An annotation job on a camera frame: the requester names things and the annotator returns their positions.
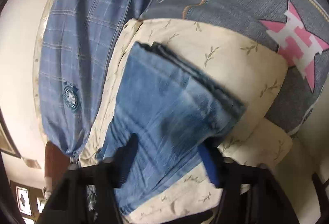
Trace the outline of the blue denim jeans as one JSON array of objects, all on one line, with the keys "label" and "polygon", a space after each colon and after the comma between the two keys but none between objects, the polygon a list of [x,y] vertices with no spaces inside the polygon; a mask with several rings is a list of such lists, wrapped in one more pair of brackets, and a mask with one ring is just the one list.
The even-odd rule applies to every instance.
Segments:
[{"label": "blue denim jeans", "polygon": [[128,179],[115,191],[121,213],[130,214],[196,167],[197,147],[208,138],[219,145],[244,113],[241,101],[168,47],[135,42],[98,154],[111,157],[138,135]]}]

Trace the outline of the brown wooden headboard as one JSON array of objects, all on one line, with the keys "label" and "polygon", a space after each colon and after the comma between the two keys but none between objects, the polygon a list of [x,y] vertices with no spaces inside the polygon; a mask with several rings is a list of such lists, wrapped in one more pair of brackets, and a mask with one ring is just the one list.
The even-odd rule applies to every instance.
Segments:
[{"label": "brown wooden headboard", "polygon": [[45,147],[45,184],[53,190],[70,164],[70,159],[51,141]]}]

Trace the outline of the wooden door with glass panes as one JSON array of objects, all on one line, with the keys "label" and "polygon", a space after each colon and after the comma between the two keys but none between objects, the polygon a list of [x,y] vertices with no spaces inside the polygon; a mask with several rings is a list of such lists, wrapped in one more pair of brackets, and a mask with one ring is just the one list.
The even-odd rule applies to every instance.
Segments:
[{"label": "wooden door with glass panes", "polygon": [[25,223],[36,223],[46,203],[42,190],[14,181],[10,181],[10,186]]}]

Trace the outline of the cream leaf-print comforter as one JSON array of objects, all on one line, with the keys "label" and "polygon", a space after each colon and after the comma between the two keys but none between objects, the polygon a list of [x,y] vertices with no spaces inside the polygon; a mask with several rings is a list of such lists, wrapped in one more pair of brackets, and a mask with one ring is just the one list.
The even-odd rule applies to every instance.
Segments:
[{"label": "cream leaf-print comforter", "polygon": [[[128,54],[135,42],[168,47],[201,70],[241,101],[245,113],[217,145],[225,156],[240,164],[276,166],[289,152],[292,141],[265,115],[280,92],[288,65],[282,56],[226,28],[189,20],[129,20],[115,44],[103,95],[85,148],[82,166],[97,161],[115,109]],[[162,193],[128,215],[126,223],[161,223],[214,208],[221,191],[216,189],[200,163]]]}]

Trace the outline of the blue plaid pillow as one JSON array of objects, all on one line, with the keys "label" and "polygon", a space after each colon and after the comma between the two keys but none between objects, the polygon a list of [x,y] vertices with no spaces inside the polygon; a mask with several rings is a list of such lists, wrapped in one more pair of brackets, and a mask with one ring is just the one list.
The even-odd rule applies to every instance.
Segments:
[{"label": "blue plaid pillow", "polygon": [[41,47],[38,96],[47,138],[68,157],[84,148],[116,41],[153,0],[54,0]]}]

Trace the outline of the wall switch plate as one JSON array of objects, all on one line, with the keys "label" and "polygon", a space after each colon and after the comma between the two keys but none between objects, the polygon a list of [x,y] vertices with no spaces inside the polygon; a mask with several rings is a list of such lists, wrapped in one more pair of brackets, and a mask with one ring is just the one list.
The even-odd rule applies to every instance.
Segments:
[{"label": "wall switch plate", "polygon": [[26,166],[33,169],[41,169],[41,166],[39,165],[37,160],[29,159],[29,158],[22,158]]}]

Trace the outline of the framed wall painting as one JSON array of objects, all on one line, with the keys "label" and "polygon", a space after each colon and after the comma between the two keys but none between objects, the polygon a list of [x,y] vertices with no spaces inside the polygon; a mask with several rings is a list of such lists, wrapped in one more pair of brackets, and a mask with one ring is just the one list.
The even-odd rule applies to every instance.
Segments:
[{"label": "framed wall painting", "polygon": [[0,149],[1,152],[5,154],[9,154],[16,158],[21,158],[21,154],[19,153],[9,131],[6,126],[5,120],[3,118],[2,112],[0,111]]}]

